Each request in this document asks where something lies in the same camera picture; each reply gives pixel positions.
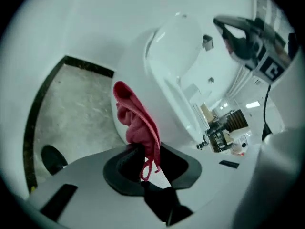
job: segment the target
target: gray floor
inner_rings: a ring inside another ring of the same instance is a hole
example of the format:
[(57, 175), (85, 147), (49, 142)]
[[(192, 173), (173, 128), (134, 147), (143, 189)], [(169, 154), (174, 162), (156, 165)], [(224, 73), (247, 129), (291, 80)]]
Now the gray floor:
[(56, 147), (71, 163), (124, 145), (113, 124), (112, 79), (64, 65), (51, 83), (38, 115), (34, 169), (38, 185), (50, 176), (41, 161), (44, 145)]

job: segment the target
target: pink towel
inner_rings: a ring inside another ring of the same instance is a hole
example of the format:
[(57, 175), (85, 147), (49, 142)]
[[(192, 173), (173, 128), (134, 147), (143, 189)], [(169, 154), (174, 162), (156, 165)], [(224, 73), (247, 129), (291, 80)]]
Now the pink towel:
[[(124, 82), (117, 82), (113, 87), (113, 94), (118, 103), (118, 119), (123, 125), (129, 126), (126, 131), (128, 143), (141, 143), (145, 147), (145, 157), (140, 178), (148, 181), (152, 171), (153, 161), (160, 171), (160, 137), (156, 123), (146, 112), (144, 106)], [(143, 171), (149, 167), (147, 177), (143, 177)]]

